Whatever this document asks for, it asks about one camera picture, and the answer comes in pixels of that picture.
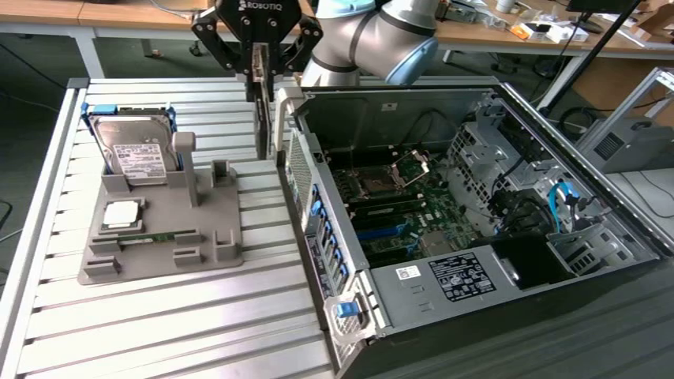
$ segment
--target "table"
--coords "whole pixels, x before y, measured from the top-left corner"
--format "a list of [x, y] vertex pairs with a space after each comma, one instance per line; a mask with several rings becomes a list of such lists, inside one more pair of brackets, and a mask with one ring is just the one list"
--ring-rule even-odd
[[[238, 171], [246, 261], [85, 287], [77, 275], [103, 159], [79, 109], [83, 102], [161, 107], [167, 101], [178, 129], [198, 135], [195, 164], [230, 159]], [[257, 159], [242, 83], [103, 79], [70, 88], [0, 305], [11, 325], [0, 322], [0, 378], [190, 370], [203, 377], [331, 378], [294, 235], [274, 162]]]
[[[174, 9], [207, 8], [207, 0], [173, 0], [163, 2]], [[306, 0], [302, 11], [313, 15]], [[226, 41], [238, 41], [225, 24], [218, 28]], [[0, 33], [46, 34], [70, 36], [78, 43], [91, 78], [105, 78], [94, 40], [98, 37], [134, 39], [197, 40], [190, 21], [155, 8], [147, 0], [122, 0], [117, 4], [95, 4], [83, 0], [0, 0]], [[299, 33], [297, 26], [285, 43], [291, 43]], [[150, 50], [143, 43], [143, 50]]]
[[[508, 22], [514, 23], [517, 21], [517, 15], [505, 14], [496, 10], [497, 0], [484, 0], [492, 12], [498, 15]], [[549, 0], [521, 0], [533, 9], [541, 9], [544, 11], [552, 12], [553, 6], [558, 9], [558, 16], [564, 20], [568, 20], [570, 16], [578, 15], [578, 13], [569, 13], [565, 10], [565, 6], [561, 6]], [[593, 20], [602, 25], [605, 30], [608, 30], [610, 23], [598, 17]], [[510, 32], [505, 32], [496, 29], [489, 29], [481, 24], [462, 24], [453, 21], [438, 22], [437, 24], [437, 37], [441, 43], [441, 48], [448, 50], [445, 54], [445, 61], [452, 59], [454, 51], [480, 51], [490, 53], [505, 53], [505, 54], [536, 54], [536, 55], [560, 55], [565, 43], [554, 43], [553, 41], [534, 42], [525, 41], [516, 37]], [[592, 34], [588, 41], [584, 43], [572, 42], [569, 48], [565, 51], [565, 55], [572, 57], [566, 68], [560, 74], [560, 77], [554, 81], [550, 87], [550, 91], [544, 97], [538, 107], [545, 107], [560, 89], [568, 82], [573, 73], [576, 72], [581, 62], [594, 48], [597, 42], [600, 41], [602, 35]], [[612, 40], [606, 44], [600, 57], [608, 58], [636, 58], [636, 59], [674, 59], [674, 51], [658, 51], [648, 50], [632, 42], [628, 38], [620, 36], [618, 34], [613, 36]]]

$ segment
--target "hard drive label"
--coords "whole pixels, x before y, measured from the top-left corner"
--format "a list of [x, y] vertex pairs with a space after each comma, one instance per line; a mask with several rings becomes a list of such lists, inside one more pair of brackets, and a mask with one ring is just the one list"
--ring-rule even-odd
[[119, 165], [129, 179], [167, 176], [159, 144], [117, 144], [114, 148]]
[[452, 302], [497, 290], [474, 253], [456, 255], [429, 264]]

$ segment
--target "robotiq logo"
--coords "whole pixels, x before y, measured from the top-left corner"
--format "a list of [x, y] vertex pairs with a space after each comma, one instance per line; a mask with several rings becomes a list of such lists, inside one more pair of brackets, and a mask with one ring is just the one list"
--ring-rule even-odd
[[239, 1], [239, 11], [246, 9], [265, 9], [283, 11], [283, 4], [277, 4], [274, 2], [247, 2], [246, 0]]

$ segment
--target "black pole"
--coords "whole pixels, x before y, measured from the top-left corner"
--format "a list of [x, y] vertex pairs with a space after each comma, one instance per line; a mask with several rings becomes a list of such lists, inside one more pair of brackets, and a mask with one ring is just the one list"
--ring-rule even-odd
[[616, 35], [618, 29], [622, 26], [622, 23], [632, 16], [632, 12], [634, 11], [634, 9], [637, 9], [637, 7], [640, 5], [640, 2], [642, 2], [642, 0], [634, 0], [634, 2], [632, 3], [630, 7], [628, 9], [625, 9], [625, 12], [621, 13], [621, 16], [618, 17], [618, 19], [613, 23], [613, 25], [609, 28], [609, 30], [606, 31], [606, 33], [604, 33], [602, 39], [600, 39], [600, 42], [597, 42], [597, 45], [592, 49], [592, 51], [588, 54], [586, 58], [582, 60], [581, 65], [578, 66], [578, 68], [574, 71], [574, 73], [573, 73], [572, 77], [569, 78], [568, 82], [565, 83], [565, 85], [560, 89], [560, 92], [556, 94], [556, 97], [553, 97], [550, 103], [544, 108], [541, 108], [540, 112], [541, 112], [541, 114], [544, 116], [548, 117], [549, 114], [552, 113], [552, 110], [557, 106], [557, 103], [560, 103], [560, 100], [562, 100], [562, 97], [565, 96], [565, 94], [568, 93], [568, 91], [572, 89], [573, 84], [576, 83], [576, 81], [581, 77], [582, 73], [585, 72], [585, 70], [590, 66], [592, 61], [594, 60], [594, 58], [597, 57], [597, 55], [602, 51], [602, 49], [606, 46], [606, 44], [608, 44], [609, 40], [612, 39], [612, 37]]

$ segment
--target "slotted aluminum surface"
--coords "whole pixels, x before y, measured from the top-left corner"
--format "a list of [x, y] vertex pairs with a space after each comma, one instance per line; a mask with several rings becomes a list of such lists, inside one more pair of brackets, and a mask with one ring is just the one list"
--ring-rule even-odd
[[17, 372], [3, 372], [3, 378], [333, 377], [277, 168], [257, 160], [243, 84], [97, 80], [86, 100], [135, 107], [171, 102], [178, 129], [198, 135], [195, 164], [233, 161], [246, 262], [126, 283], [78, 284], [103, 160], [85, 124], [74, 123], [67, 176], [54, 189], [62, 194], [53, 237], [43, 255], [37, 252], [39, 283], [27, 285], [38, 289], [25, 315], [21, 359], [6, 366]]

